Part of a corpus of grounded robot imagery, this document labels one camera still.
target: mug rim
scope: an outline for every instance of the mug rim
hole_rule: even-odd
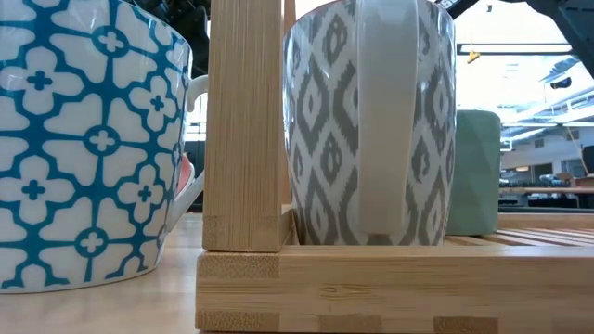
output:
[[[313,9],[307,11],[305,14],[301,15],[298,19],[296,19],[295,22],[289,28],[289,31],[292,30],[293,27],[297,26],[297,24],[300,23],[303,19],[307,19],[310,15],[314,15],[314,13],[316,13],[319,9],[322,9],[327,6],[334,6],[337,3],[340,3],[343,1],[346,1],[346,0],[332,0],[332,1],[327,2],[326,4],[322,4],[322,5],[314,7]],[[449,12],[447,11],[447,9],[445,7],[435,4],[435,2],[433,2],[433,1],[429,1],[429,0],[424,0],[424,1],[431,4],[432,6],[436,6],[440,10],[443,10],[451,20],[454,20],[454,18],[452,18],[452,16],[449,14]]]
[[[179,33],[177,30],[174,29],[174,27],[172,27],[169,23],[163,21],[162,19],[157,18],[156,16],[152,15],[151,13],[147,12],[146,10],[144,10],[143,8],[139,7],[139,6],[133,6],[130,3],[127,3],[123,0],[107,0],[108,2],[113,1],[113,2],[117,2],[123,5],[127,5],[129,7],[131,7],[133,10],[138,10],[140,11],[143,15],[146,15],[148,17],[148,19],[152,19],[157,23],[161,23],[165,28],[167,28],[169,31],[173,32],[175,34],[175,36],[177,36],[177,38],[179,38],[180,40],[182,40],[184,43],[184,46],[187,46],[188,51],[189,51],[189,55],[190,58],[194,57],[194,53],[192,50],[192,47],[190,45],[190,43],[187,41],[186,37],[184,37],[181,33]]]

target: blue floral pattern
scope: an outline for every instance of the blue floral pattern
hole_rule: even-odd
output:
[[[145,273],[183,147],[189,49],[117,0],[0,13],[0,292]]]

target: mug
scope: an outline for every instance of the mug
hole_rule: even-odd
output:
[[[454,184],[446,234],[497,232],[501,120],[495,112],[458,110]]]
[[[154,269],[203,190],[175,194],[188,43],[119,0],[0,0],[0,40],[0,293]]]
[[[426,0],[342,0],[285,36],[300,242],[439,245],[454,170],[454,20]]]

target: red object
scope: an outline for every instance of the red object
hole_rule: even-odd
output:
[[[179,168],[179,183],[177,184],[177,190],[175,191],[176,195],[179,195],[180,192],[186,187],[189,183],[190,177],[192,177],[192,162],[189,161],[186,154],[182,155],[182,161],[180,163]]]

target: bamboo post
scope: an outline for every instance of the bamboo post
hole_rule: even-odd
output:
[[[287,162],[279,149],[282,1],[212,4],[203,217],[207,251],[279,251],[289,231],[287,214],[281,212],[281,202],[287,201],[282,197]]]

